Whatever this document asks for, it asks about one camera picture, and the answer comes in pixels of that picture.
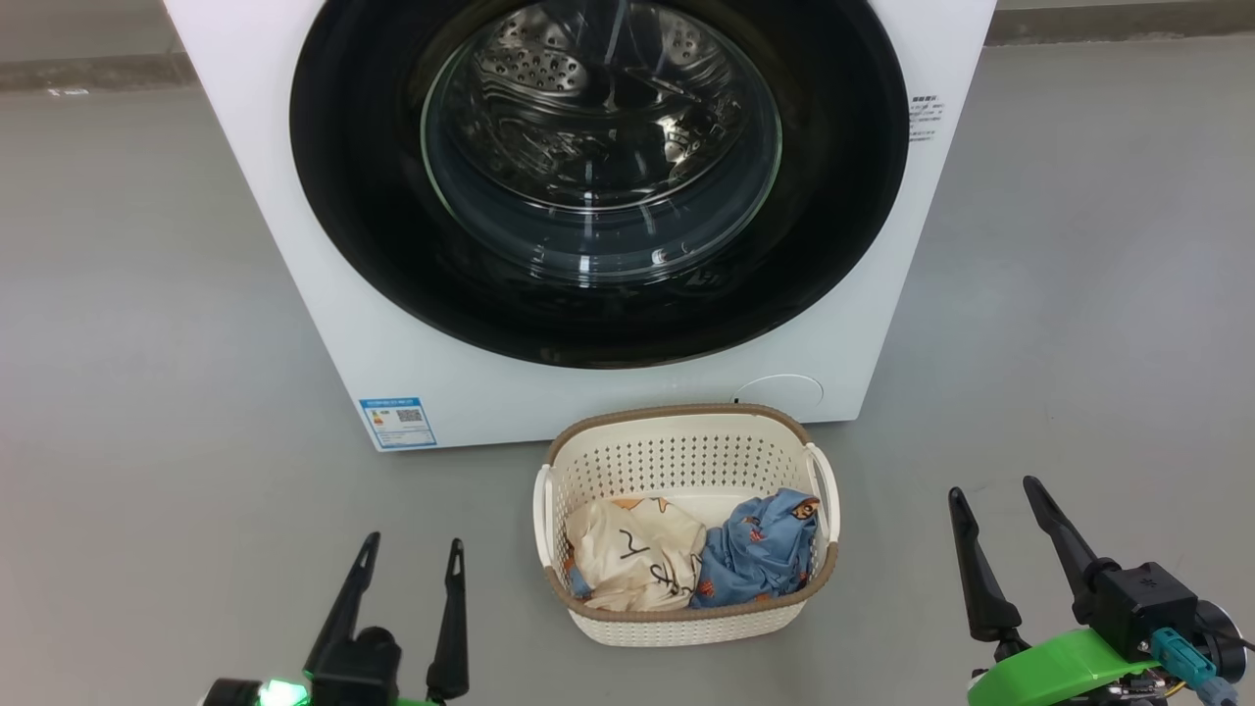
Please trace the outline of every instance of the baseboard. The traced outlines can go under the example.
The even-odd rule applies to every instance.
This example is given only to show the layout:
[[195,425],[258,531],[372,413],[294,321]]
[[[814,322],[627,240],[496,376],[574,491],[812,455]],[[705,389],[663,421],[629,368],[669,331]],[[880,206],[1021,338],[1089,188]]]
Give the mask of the baseboard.
[[[1255,0],[1185,0],[998,10],[986,46],[1255,33]],[[0,93],[75,95],[195,87],[187,54],[0,63]]]

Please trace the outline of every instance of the washing machine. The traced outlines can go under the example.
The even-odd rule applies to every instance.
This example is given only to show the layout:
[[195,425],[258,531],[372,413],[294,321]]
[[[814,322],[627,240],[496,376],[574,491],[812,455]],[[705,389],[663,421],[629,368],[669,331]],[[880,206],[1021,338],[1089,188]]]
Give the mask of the washing machine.
[[380,451],[852,420],[994,0],[166,0]]

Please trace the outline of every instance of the blue and white sticker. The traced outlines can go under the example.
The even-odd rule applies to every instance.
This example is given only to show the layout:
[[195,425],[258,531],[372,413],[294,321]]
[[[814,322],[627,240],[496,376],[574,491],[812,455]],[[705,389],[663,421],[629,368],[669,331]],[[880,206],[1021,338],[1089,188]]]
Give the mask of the blue and white sticker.
[[435,446],[435,435],[432,434],[432,425],[418,398],[387,398],[358,403],[361,403],[366,424],[370,431],[375,433],[380,449],[392,451]]

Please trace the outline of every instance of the teal connector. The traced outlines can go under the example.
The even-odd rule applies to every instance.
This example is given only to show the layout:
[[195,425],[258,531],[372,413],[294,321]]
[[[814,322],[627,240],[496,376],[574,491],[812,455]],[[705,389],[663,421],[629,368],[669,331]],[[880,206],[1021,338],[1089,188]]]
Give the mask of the teal connector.
[[1237,706],[1237,691],[1216,676],[1216,666],[1172,628],[1151,633],[1151,657],[1183,681],[1207,706]]

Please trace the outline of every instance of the clothing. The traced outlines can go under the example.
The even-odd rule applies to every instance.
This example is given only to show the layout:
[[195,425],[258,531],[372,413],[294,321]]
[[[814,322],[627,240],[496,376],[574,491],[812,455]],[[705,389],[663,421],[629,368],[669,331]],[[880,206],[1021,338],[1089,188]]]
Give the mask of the clothing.
[[694,608],[737,606],[787,596],[806,586],[820,500],[796,490],[737,505],[707,532]]
[[567,517],[566,539],[590,608],[674,611],[697,589],[705,527],[663,498],[594,500]]

